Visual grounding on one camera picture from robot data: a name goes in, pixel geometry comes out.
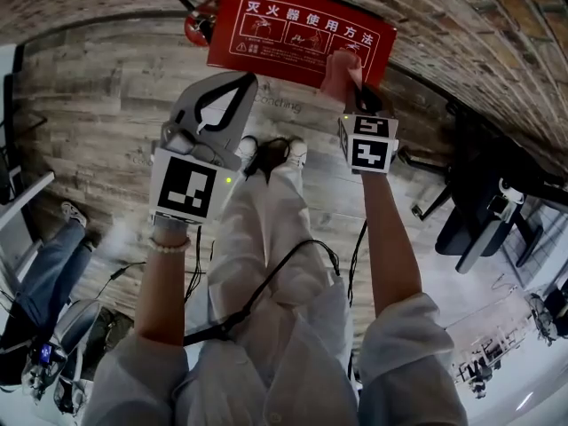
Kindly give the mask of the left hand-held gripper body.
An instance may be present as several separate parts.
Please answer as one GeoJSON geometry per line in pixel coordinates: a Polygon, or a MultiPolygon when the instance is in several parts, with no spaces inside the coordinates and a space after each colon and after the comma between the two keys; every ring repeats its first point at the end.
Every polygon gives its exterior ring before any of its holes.
{"type": "Polygon", "coordinates": [[[152,151],[149,211],[154,225],[203,225],[215,220],[241,166],[223,166],[197,130],[172,120],[152,151]]]}

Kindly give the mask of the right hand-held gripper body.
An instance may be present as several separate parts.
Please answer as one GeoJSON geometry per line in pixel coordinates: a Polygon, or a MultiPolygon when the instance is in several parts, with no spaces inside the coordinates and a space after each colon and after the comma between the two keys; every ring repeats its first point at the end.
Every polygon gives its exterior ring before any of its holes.
{"type": "Polygon", "coordinates": [[[386,174],[398,151],[398,120],[363,114],[338,117],[340,146],[352,171],[386,174]]]}

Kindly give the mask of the pink wiping cloth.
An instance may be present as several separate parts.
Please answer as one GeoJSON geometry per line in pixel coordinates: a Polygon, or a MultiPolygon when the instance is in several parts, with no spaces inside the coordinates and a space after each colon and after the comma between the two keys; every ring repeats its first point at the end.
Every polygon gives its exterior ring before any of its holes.
{"type": "Polygon", "coordinates": [[[321,93],[345,104],[350,93],[360,91],[362,84],[362,64],[357,54],[340,49],[327,56],[321,93]]]}

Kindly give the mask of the red fire extinguisher box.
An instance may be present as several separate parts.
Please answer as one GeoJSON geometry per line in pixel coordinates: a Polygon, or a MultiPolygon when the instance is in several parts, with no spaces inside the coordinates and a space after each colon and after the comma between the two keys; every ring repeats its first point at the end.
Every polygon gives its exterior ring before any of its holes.
{"type": "Polygon", "coordinates": [[[346,50],[360,59],[363,81],[377,85],[396,36],[339,0],[221,0],[207,63],[318,88],[327,57],[346,50]]]}

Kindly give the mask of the person's left forearm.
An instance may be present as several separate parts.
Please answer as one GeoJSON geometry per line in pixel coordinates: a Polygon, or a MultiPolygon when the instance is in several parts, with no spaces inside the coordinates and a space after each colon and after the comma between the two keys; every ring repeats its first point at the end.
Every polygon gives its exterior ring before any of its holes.
{"type": "Polygon", "coordinates": [[[185,331],[185,231],[153,231],[135,310],[135,334],[180,346],[185,331]]]}

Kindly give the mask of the person's right forearm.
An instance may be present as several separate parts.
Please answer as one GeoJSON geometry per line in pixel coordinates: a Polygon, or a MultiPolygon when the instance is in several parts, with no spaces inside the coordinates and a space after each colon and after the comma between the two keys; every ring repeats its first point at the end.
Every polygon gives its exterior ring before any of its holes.
{"type": "Polygon", "coordinates": [[[422,292],[422,279],[388,179],[361,174],[375,314],[422,292]]]}

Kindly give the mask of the red fire extinguisher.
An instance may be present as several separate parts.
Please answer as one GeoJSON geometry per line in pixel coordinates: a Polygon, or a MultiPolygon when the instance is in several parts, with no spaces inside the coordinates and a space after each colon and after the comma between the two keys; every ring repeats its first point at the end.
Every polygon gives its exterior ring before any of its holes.
{"type": "Polygon", "coordinates": [[[194,5],[190,0],[178,0],[188,11],[184,22],[185,36],[190,43],[208,47],[217,24],[221,0],[205,0],[194,5]]]}

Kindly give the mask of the person's left white shoe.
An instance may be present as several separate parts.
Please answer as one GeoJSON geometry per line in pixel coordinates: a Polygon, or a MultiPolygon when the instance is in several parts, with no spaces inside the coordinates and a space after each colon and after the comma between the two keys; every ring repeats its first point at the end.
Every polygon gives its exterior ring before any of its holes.
{"type": "Polygon", "coordinates": [[[254,160],[258,149],[258,141],[254,136],[247,135],[241,139],[235,152],[241,159],[241,170],[245,170],[254,160]]]}

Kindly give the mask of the person's white shoe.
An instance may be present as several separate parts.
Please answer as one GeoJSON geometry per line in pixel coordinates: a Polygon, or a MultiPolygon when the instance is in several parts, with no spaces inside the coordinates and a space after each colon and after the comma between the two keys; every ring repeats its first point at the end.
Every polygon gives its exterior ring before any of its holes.
{"type": "Polygon", "coordinates": [[[302,170],[306,163],[307,153],[308,146],[301,138],[290,139],[285,164],[291,168],[302,170]]]}
{"type": "Polygon", "coordinates": [[[247,135],[241,139],[235,152],[241,159],[241,170],[245,170],[254,160],[258,149],[258,141],[254,136],[247,135]]]}

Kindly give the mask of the person's right white shoe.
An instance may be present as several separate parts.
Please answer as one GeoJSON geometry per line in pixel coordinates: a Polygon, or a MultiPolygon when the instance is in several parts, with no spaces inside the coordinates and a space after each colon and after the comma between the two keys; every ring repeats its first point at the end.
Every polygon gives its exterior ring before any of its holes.
{"type": "Polygon", "coordinates": [[[301,138],[290,139],[285,164],[291,168],[302,170],[306,163],[307,153],[308,146],[301,138]]]}

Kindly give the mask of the person's white trousers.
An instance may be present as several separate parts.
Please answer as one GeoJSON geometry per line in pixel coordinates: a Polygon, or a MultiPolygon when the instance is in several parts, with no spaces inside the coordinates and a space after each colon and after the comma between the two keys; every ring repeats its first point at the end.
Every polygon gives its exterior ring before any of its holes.
{"type": "Polygon", "coordinates": [[[239,311],[263,282],[262,300],[305,308],[308,320],[343,318],[345,288],[312,242],[301,168],[284,163],[269,177],[257,172],[239,180],[220,222],[208,282],[217,319],[239,311]]]}

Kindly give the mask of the black office chair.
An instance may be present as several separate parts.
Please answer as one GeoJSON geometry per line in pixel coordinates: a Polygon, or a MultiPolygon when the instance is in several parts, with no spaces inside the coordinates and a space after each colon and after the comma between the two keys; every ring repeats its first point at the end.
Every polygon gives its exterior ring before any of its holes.
{"type": "Polygon", "coordinates": [[[409,150],[401,148],[399,159],[418,170],[440,173],[446,186],[426,210],[415,204],[412,214],[425,221],[451,200],[454,209],[444,224],[435,244],[437,253],[458,256],[459,273],[468,272],[480,257],[492,256],[515,226],[525,240],[526,248],[516,262],[522,266],[542,235],[539,225],[532,231],[521,216],[523,204],[509,202],[500,192],[499,176],[491,167],[483,149],[469,161],[456,161],[447,167],[414,161],[409,150]]]}

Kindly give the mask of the white desk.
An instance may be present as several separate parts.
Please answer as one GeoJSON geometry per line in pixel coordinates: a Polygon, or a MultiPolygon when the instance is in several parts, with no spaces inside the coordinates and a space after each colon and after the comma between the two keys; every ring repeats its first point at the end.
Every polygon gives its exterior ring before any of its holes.
{"type": "MultiPolygon", "coordinates": [[[[3,207],[0,210],[0,233],[54,179],[53,171],[46,173],[3,207]]],[[[42,245],[43,241],[41,239],[34,240],[14,266],[4,261],[4,250],[0,245],[0,274],[4,276],[4,286],[12,294],[20,289],[20,278],[28,272],[29,266],[35,260],[38,249],[42,245]]]]}

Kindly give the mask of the grey black swivel chair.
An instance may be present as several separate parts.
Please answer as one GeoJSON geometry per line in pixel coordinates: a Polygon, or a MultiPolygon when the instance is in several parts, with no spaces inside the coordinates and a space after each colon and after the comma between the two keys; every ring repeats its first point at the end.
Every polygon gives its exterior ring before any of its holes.
{"type": "Polygon", "coordinates": [[[73,303],[59,319],[52,337],[66,357],[89,335],[100,308],[98,300],[79,300],[73,303]]]}

